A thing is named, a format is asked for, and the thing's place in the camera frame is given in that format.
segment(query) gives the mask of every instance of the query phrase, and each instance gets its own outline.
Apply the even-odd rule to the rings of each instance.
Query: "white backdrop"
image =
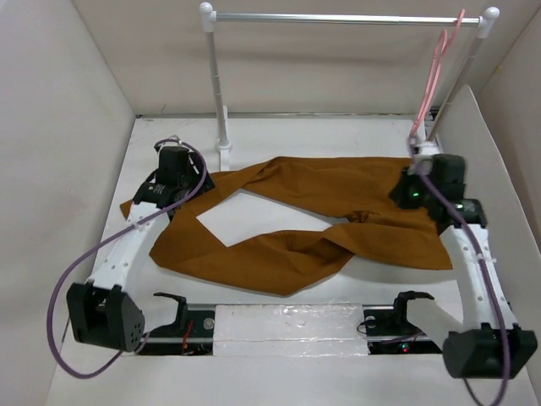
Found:
[[[134,115],[69,0],[0,1],[0,55],[0,404],[36,406],[49,296],[101,236]]]
[[[200,0],[74,0],[136,113],[212,112]],[[231,12],[457,15],[501,8],[475,63],[489,78],[541,0],[215,0]],[[439,28],[222,23],[216,45],[233,112],[414,112]],[[473,33],[448,54],[456,67]]]

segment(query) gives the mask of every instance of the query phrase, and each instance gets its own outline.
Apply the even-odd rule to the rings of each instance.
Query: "red wire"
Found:
[[[186,340],[188,339],[188,336],[189,336],[189,333],[192,331],[192,327],[194,326],[194,321],[192,320],[189,324],[188,324],[188,330],[186,331],[186,334],[184,334],[184,339],[183,339],[183,349],[181,351],[181,355],[184,354],[184,351],[186,350],[186,348],[188,347],[188,345],[186,344]]]

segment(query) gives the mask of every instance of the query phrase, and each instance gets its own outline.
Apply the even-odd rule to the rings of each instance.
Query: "screw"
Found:
[[[203,320],[203,328],[205,330],[212,330],[214,328],[214,319],[210,317]]]
[[[375,327],[375,317],[373,317],[372,315],[367,316],[364,319],[364,325],[366,326],[366,328],[374,328]]]

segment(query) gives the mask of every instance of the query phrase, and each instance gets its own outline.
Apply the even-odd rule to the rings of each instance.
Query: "black bracket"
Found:
[[[507,331],[511,350],[511,379],[537,350],[535,333],[519,326]],[[443,344],[445,367],[453,378],[501,378],[503,347],[500,330],[485,325],[478,330],[450,332]]]
[[[111,290],[74,283],[66,295],[75,340],[134,351],[145,330],[145,317],[119,286]]]

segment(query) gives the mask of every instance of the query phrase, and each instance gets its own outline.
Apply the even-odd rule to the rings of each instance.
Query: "white wall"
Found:
[[[533,235],[541,246],[541,11],[524,30],[500,68],[479,95],[479,105],[515,186]],[[522,253],[526,246],[521,240],[507,242],[509,250]],[[531,266],[518,272],[524,259],[510,264],[504,285],[506,294],[514,292],[515,308],[529,321],[525,328],[541,331],[538,295],[541,269]],[[541,355],[536,354],[528,364],[533,388],[541,397]]]
[[[541,246],[541,11],[479,95],[538,245]]]
[[[134,115],[69,0],[0,0],[0,55],[0,404],[33,406],[52,286],[101,235]]]
[[[136,113],[212,112],[201,0],[74,0]],[[501,17],[470,77],[486,82],[541,0],[214,0],[232,12]],[[216,45],[233,112],[414,112],[440,28],[221,23]],[[465,29],[444,73],[460,65]]]

